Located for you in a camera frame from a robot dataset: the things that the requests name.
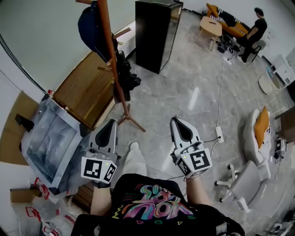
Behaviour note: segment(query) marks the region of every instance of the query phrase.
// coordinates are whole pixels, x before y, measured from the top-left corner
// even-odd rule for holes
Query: orange pillow
[[[207,5],[208,9],[212,11],[212,14],[215,17],[218,17],[217,6],[211,5],[209,3],[207,3],[206,5]]]
[[[264,133],[267,130],[268,126],[269,126],[269,117],[267,114],[267,108],[264,107],[262,112],[258,116],[255,127],[254,127],[258,148],[260,148],[263,143]]]

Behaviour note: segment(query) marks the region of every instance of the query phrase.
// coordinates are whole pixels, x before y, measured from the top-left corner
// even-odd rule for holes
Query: black refrigerator
[[[135,2],[137,65],[160,73],[169,61],[182,7],[175,0]]]

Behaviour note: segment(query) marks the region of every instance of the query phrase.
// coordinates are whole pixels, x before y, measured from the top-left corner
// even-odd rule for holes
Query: person
[[[130,145],[122,176],[112,192],[94,187],[91,215],[80,215],[72,236],[244,236],[243,228],[211,206],[198,176],[186,179],[187,198],[172,180],[147,177],[137,142]]]
[[[267,23],[264,19],[263,11],[258,7],[256,7],[254,11],[256,12],[256,15],[259,19],[255,21],[254,26],[251,28],[248,34],[246,34],[244,37],[236,39],[236,42],[238,44],[245,47],[244,53],[242,55],[237,56],[238,60],[244,64],[246,64],[247,58],[252,51],[252,45],[262,38],[267,28]]]

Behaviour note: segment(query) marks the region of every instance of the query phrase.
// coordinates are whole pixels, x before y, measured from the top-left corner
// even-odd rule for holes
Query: black t-shirt
[[[214,207],[190,206],[174,181],[137,174],[125,174],[118,180],[109,217],[80,215],[72,235],[94,235],[98,225],[99,236],[245,235],[237,222]]]
[[[258,41],[259,39],[262,38],[264,32],[266,31],[267,28],[267,23],[264,18],[259,18],[257,21],[255,21],[255,25],[251,28],[249,33],[252,31],[252,29],[256,27],[258,31],[251,36],[251,39],[255,39],[255,41]]]

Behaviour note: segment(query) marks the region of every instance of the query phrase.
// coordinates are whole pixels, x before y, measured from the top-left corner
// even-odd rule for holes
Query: round table
[[[200,22],[200,27],[201,27],[201,30],[199,32],[198,37],[201,35],[203,31],[213,35],[210,42],[210,50],[212,51],[214,43],[216,42],[218,37],[222,35],[222,25],[218,21],[210,17],[203,17]]]

